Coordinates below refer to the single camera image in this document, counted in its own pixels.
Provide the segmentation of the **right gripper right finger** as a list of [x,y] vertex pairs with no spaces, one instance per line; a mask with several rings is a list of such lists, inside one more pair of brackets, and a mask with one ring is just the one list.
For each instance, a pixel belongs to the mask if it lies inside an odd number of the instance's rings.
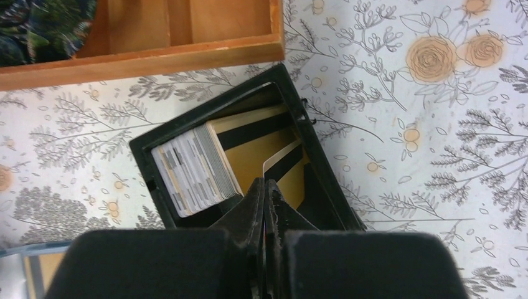
[[317,230],[265,183],[270,298],[466,298],[439,239],[418,232]]

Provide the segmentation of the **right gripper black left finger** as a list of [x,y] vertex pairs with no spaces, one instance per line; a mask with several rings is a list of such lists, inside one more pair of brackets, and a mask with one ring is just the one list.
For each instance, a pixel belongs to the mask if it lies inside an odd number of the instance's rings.
[[206,229],[93,230],[65,253],[46,298],[264,298],[265,183]]

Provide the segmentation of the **gold black credit card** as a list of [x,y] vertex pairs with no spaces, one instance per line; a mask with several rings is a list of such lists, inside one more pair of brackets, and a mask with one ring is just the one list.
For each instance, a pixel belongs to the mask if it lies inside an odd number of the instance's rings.
[[46,253],[24,257],[29,298],[43,298],[65,253]]

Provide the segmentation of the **blue leather card holder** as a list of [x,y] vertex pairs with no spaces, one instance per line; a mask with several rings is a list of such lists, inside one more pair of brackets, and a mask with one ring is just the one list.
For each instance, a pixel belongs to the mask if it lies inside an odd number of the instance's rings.
[[25,245],[1,251],[1,298],[43,298],[70,241]]

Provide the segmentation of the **orange compartment tray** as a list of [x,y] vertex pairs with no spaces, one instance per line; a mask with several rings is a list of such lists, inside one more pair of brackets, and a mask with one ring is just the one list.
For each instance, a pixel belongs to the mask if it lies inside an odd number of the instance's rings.
[[1,90],[282,60],[281,1],[97,1],[71,58],[1,67]]

